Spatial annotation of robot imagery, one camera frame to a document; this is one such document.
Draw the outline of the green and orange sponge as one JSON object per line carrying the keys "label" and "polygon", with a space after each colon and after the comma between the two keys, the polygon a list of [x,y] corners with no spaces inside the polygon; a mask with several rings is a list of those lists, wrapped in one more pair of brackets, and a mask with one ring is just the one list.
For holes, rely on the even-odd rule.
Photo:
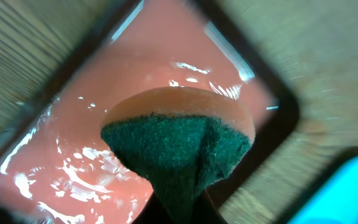
{"label": "green and orange sponge", "polygon": [[153,188],[136,223],[223,223],[207,188],[228,178],[251,149],[255,124],[237,100],[162,87],[115,105],[101,139]]}

